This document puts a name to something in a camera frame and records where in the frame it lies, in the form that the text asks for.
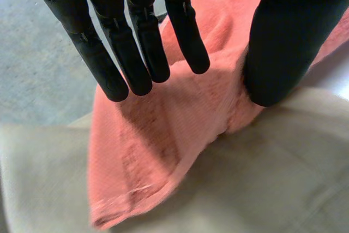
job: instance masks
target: robotic hand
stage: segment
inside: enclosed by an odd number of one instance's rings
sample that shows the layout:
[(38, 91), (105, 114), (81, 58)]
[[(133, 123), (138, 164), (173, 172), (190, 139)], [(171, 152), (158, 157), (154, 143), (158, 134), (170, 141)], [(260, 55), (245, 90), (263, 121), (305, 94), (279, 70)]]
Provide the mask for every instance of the robotic hand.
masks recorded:
[[(129, 94), (128, 86), (134, 94), (146, 95), (152, 89), (152, 81), (161, 83), (170, 77), (170, 68), (158, 29), (158, 19), (154, 15), (155, 0), (127, 0), (146, 65), (142, 61), (132, 30), (126, 22), (124, 0), (91, 0), (128, 85), (96, 33), (89, 17), (87, 1), (44, 1), (62, 23), (110, 100), (124, 100)], [(165, 3), (180, 49), (190, 68), (196, 74), (206, 72), (210, 62), (190, 0), (165, 0)]]

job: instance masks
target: towel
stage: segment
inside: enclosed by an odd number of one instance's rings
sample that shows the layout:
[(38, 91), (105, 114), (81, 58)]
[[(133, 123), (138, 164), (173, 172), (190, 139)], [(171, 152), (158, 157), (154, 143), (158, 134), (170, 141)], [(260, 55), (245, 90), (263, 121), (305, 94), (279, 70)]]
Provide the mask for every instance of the towel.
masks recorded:
[[(146, 213), (166, 200), (197, 156), (224, 132), (262, 111), (242, 82), (252, 16), (260, 0), (192, 0), (211, 68), (195, 75), (168, 19), (161, 26), (171, 65), (166, 83), (145, 97), (113, 103), (97, 87), (89, 148), (91, 220), (98, 229)], [(349, 10), (314, 64), (349, 40)]]

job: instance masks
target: fabric surface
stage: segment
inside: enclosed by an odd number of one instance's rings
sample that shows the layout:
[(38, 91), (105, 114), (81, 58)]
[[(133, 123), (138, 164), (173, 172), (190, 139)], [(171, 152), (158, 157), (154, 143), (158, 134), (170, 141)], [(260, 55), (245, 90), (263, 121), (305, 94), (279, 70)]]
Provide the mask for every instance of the fabric surface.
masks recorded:
[[(259, 0), (193, 0), (212, 62), (194, 75), (168, 20), (162, 27), (168, 82), (115, 104), (97, 87), (89, 152), (92, 224), (100, 229), (163, 202), (217, 136), (248, 125), (262, 108), (249, 101), (242, 66)], [(349, 39), (347, 11), (314, 64)]]
[[(0, 125), (11, 233), (97, 232), (88, 218), (90, 123)], [(296, 90), (208, 146), (167, 201), (104, 232), (347, 233), (348, 125), (348, 101)]]

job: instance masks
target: gray floor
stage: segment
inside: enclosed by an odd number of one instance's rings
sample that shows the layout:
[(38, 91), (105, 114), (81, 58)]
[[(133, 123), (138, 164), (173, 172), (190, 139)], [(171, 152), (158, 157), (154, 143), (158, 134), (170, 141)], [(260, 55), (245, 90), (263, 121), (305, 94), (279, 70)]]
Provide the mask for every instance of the gray floor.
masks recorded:
[[(0, 122), (67, 124), (90, 112), (96, 83), (43, 1), (0, 0), (0, 15)], [(302, 85), (349, 99), (349, 45), (333, 56)]]

